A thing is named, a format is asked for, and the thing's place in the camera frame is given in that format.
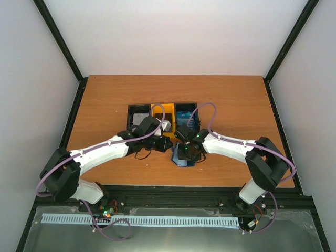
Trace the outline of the blue leather card holder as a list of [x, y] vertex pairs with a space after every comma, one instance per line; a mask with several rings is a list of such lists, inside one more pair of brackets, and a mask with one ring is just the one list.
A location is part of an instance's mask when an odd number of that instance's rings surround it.
[[171, 161], [178, 167], [194, 167], [195, 166], [195, 162], [193, 161], [181, 160], [178, 158], [178, 146], [173, 148], [173, 154], [171, 157]]

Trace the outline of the white red cards stack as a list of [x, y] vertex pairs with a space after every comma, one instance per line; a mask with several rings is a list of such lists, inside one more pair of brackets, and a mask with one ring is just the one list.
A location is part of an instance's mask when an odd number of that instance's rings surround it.
[[148, 113], [134, 113], [132, 117], [133, 125], [140, 125], [140, 123], [148, 116]]

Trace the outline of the yellow bin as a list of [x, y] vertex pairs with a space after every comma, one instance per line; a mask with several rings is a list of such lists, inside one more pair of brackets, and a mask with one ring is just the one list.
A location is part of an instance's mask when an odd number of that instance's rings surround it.
[[164, 120], [168, 121], [170, 123], [170, 128], [164, 130], [163, 135], [170, 137], [171, 139], [175, 139], [174, 132], [176, 130], [176, 109], [174, 103], [162, 103], [160, 105], [151, 104], [151, 110], [150, 114], [157, 118], [162, 120], [163, 117], [163, 111], [165, 111], [165, 117]]

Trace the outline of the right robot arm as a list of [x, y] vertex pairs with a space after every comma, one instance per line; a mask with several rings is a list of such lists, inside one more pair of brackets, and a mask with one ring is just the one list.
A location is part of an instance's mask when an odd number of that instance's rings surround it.
[[273, 192], [289, 169], [289, 163], [273, 142], [242, 140], [220, 135], [208, 129], [196, 132], [183, 124], [174, 132], [180, 140], [177, 149], [180, 160], [203, 162], [206, 154], [218, 154], [247, 165], [251, 179], [241, 188], [238, 197], [251, 205], [266, 192]]

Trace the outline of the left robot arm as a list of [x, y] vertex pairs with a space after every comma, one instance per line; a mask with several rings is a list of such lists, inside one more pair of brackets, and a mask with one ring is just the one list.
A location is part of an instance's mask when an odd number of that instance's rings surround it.
[[55, 202], [68, 199], [86, 201], [97, 211], [106, 210], [109, 198], [102, 186], [85, 181], [81, 176], [96, 166], [139, 153], [142, 149], [166, 152], [173, 145], [164, 135], [170, 128], [170, 121], [149, 115], [139, 125], [120, 131], [101, 143], [72, 151], [58, 148], [40, 173], [38, 186], [44, 185], [48, 193], [37, 192], [37, 195], [51, 196]]

